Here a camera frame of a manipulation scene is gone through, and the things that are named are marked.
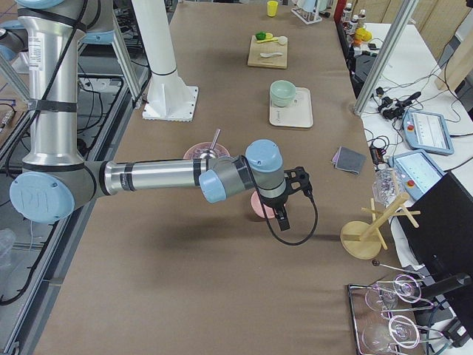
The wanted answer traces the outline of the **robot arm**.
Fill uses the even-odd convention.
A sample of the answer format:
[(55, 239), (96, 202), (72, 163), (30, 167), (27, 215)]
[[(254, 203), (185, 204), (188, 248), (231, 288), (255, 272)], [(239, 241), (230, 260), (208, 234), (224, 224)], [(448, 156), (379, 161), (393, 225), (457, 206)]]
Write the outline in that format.
[(54, 223), (87, 203), (121, 191), (201, 188), (210, 203), (255, 189), (281, 230), (290, 227), (290, 195), (313, 190), (306, 171), (284, 169), (279, 147), (254, 141), (244, 155), (134, 163), (87, 161), (77, 148), (78, 43), (90, 36), (112, 41), (110, 1), (19, 1), (28, 34), (30, 152), (10, 184), (10, 202), (37, 223)]

